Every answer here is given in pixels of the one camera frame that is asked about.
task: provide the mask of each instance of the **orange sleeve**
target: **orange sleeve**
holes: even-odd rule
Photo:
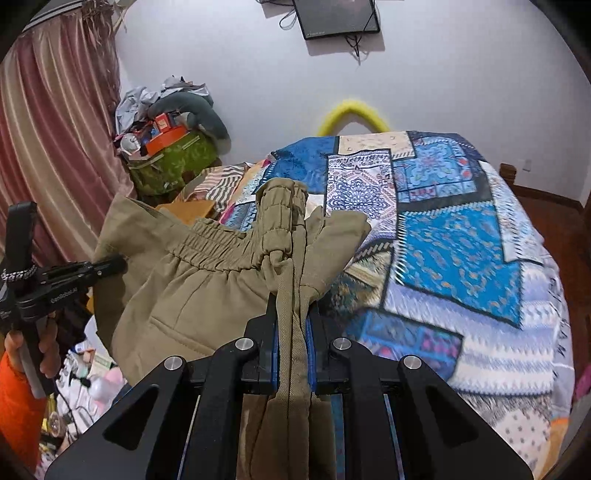
[[[41,423],[47,400],[36,400],[27,377],[12,368],[8,355],[0,362],[0,432],[21,461],[35,471]]]

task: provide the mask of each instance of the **white bottle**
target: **white bottle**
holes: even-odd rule
[[[121,390],[117,384],[98,375],[92,375],[89,380],[88,393],[94,400],[102,404],[110,404]]]

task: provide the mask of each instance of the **bed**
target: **bed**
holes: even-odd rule
[[[305,138],[251,166],[220,221],[247,230],[274,177],[307,185],[307,215],[368,216],[327,302],[343,332],[376,355],[422,357],[541,478],[568,425],[569,315],[557,264],[495,169],[457,134]]]

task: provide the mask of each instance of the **metal screw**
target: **metal screw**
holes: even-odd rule
[[[239,338],[236,340],[236,348],[239,350],[250,350],[254,346],[255,342],[253,342],[250,338]]]
[[[179,356],[169,356],[164,361],[164,368],[166,370],[176,370],[177,368],[180,368],[182,364],[183,359],[181,359]]]
[[[336,338],[333,340],[333,345],[337,350],[348,350],[351,348],[351,340],[345,337]]]
[[[421,359],[417,356],[409,355],[404,357],[404,366],[410,370],[416,370],[422,364],[423,362],[421,362]]]

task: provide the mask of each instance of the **khaki pants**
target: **khaki pants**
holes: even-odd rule
[[[245,397],[240,478],[335,476],[330,403],[309,389],[304,322],[370,227],[360,212],[325,218],[318,208],[304,220],[306,199],[300,182],[269,181],[243,233],[210,219],[188,227],[118,196],[95,252],[95,261],[128,259],[127,273],[94,294],[98,334],[131,384],[170,355],[190,361],[240,338],[269,293],[277,296],[280,387],[270,398]]]

